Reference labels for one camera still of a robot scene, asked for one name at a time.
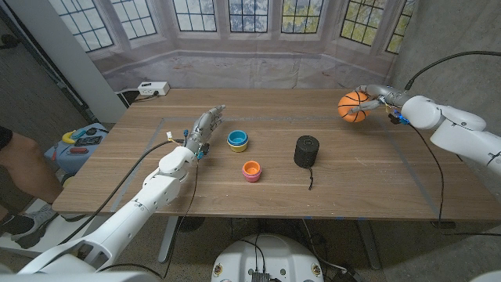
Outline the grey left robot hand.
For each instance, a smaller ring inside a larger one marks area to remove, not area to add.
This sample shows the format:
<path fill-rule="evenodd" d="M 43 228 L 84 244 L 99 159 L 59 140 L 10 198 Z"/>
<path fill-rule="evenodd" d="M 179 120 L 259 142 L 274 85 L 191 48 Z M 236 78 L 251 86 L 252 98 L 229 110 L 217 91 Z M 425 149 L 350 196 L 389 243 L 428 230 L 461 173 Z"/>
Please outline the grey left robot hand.
<path fill-rule="evenodd" d="M 208 142 L 212 132 L 222 123 L 222 111 L 225 105 L 216 106 L 203 113 L 195 122 L 193 129 L 188 134 L 186 148 L 198 154 L 201 147 Z"/>

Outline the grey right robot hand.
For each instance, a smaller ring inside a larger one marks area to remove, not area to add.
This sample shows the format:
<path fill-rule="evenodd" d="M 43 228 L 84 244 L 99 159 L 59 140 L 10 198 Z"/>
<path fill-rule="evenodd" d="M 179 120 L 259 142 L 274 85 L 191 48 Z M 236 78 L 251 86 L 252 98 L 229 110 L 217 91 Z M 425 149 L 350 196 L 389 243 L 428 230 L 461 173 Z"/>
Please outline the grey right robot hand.
<path fill-rule="evenodd" d="M 366 110 L 374 110 L 381 105 L 387 105 L 389 107 L 403 107 L 410 99 L 410 95 L 407 92 L 385 85 L 360 85 L 355 89 L 355 91 L 367 95 L 369 97 L 369 101 L 352 107 L 348 111 L 349 114 Z"/>

